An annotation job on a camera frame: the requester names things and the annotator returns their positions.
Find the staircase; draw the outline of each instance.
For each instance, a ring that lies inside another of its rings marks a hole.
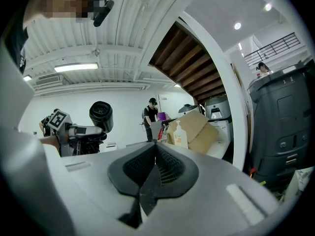
[[[180,85],[198,104],[225,95],[210,55],[195,37],[175,23],[162,40],[150,65]]]

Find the spray bottle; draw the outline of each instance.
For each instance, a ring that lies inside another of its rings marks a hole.
[[[187,133],[185,130],[182,129],[182,127],[179,125],[181,122],[180,120],[177,120],[177,128],[174,132],[174,141],[176,146],[180,146],[183,148],[188,148],[188,142],[187,142]]]

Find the black shirt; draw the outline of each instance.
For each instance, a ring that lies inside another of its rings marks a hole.
[[[5,45],[22,74],[26,66],[25,52],[22,49],[29,37],[27,31],[23,30],[23,17],[26,5],[27,2],[14,14],[3,34]]]
[[[147,106],[144,109],[144,116],[148,116],[150,118],[151,122],[155,122],[156,121],[156,115],[157,114],[158,114],[158,109],[157,108],[151,109],[149,106]],[[144,124],[145,124],[145,126],[149,126],[146,118],[144,118]]]
[[[50,130],[50,127],[48,126],[48,122],[52,116],[54,116],[54,114],[51,114],[40,121],[44,125],[44,127],[43,127],[44,128],[44,137],[51,135],[51,130]]]

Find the ceiling light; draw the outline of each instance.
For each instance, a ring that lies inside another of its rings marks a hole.
[[[234,25],[234,29],[238,30],[239,28],[241,28],[241,26],[241,23],[238,22]]]
[[[272,5],[271,4],[268,3],[268,4],[265,5],[265,10],[266,11],[269,11],[271,9],[272,9]]]
[[[30,75],[27,75],[27,76],[25,76],[24,78],[23,78],[23,80],[25,80],[25,81],[30,81],[32,78],[31,78],[31,76]]]
[[[86,69],[98,69],[98,64],[97,63],[74,63],[74,64],[55,66],[55,71],[58,73],[74,71],[74,70],[86,70]]]

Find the purple object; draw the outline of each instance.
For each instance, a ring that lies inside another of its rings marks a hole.
[[[165,112],[158,113],[157,118],[158,118],[158,120],[166,120]]]

